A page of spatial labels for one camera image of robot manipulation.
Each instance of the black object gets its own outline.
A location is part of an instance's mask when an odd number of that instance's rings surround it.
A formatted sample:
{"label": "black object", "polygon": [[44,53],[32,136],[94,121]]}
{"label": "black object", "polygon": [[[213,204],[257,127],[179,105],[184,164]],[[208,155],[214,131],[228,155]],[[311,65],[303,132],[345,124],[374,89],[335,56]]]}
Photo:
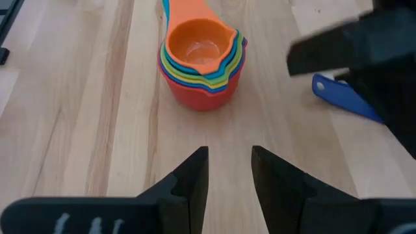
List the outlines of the black object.
{"label": "black object", "polygon": [[372,105],[416,158],[416,1],[377,0],[357,21],[303,39],[287,56],[291,75],[350,68],[337,76]]}
{"label": "black object", "polygon": [[29,198],[5,209],[3,234],[200,234],[208,191],[208,147],[137,198]]}
{"label": "black object", "polygon": [[[0,6],[7,5],[7,8],[0,8],[0,45],[3,44],[10,30],[14,19],[18,15],[18,12],[24,2],[24,0],[0,0],[2,1]],[[6,48],[0,48],[0,65],[4,65],[7,61],[10,51]]]}
{"label": "black object", "polygon": [[416,233],[416,200],[359,200],[261,146],[253,147],[252,170],[270,234]]}

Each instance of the stacked measuring cups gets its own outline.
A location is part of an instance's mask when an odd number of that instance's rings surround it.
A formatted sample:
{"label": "stacked measuring cups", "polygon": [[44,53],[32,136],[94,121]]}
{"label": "stacked measuring cups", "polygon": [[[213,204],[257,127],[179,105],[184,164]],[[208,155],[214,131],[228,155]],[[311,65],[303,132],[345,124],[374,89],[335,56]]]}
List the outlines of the stacked measuring cups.
{"label": "stacked measuring cups", "polygon": [[180,102],[208,111],[229,101],[246,57],[246,39],[204,0],[162,0],[168,28],[158,64]]}

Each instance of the orange measuring cup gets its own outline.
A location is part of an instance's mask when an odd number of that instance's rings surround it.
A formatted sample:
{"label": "orange measuring cup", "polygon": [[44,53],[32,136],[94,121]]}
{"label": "orange measuring cup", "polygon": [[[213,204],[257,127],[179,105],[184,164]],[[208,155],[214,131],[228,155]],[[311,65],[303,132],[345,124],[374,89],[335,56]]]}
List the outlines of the orange measuring cup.
{"label": "orange measuring cup", "polygon": [[166,50],[178,64],[201,75],[217,71],[230,53],[237,31],[204,0],[163,0],[168,30]]}

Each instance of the wood grain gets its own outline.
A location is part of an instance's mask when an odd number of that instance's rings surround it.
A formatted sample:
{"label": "wood grain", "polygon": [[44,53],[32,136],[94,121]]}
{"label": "wood grain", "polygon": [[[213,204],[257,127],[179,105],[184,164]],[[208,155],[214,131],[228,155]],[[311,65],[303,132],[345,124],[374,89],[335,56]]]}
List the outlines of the wood grain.
{"label": "wood grain", "polygon": [[0,68],[0,210],[28,196],[136,196],[202,145],[204,233],[267,233],[253,145],[355,196],[416,195],[416,161],[389,130],[321,101],[285,64],[293,40],[371,0],[207,2],[248,39],[237,93],[211,112],[179,104],[157,69],[160,1],[25,1]]}

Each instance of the wooden tabletop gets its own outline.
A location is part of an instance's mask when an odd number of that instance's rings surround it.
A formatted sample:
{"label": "wooden tabletop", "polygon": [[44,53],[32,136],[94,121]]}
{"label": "wooden tabletop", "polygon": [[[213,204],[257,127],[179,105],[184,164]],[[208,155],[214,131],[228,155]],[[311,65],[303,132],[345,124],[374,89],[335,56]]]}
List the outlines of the wooden tabletop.
{"label": "wooden tabletop", "polygon": [[414,197],[416,161],[388,128],[290,78],[290,42],[371,0],[208,0],[248,40],[226,106],[180,105],[157,69],[158,0],[26,0],[0,68],[0,210],[28,196],[136,196],[209,146],[204,233],[267,233],[251,147],[351,194]]}

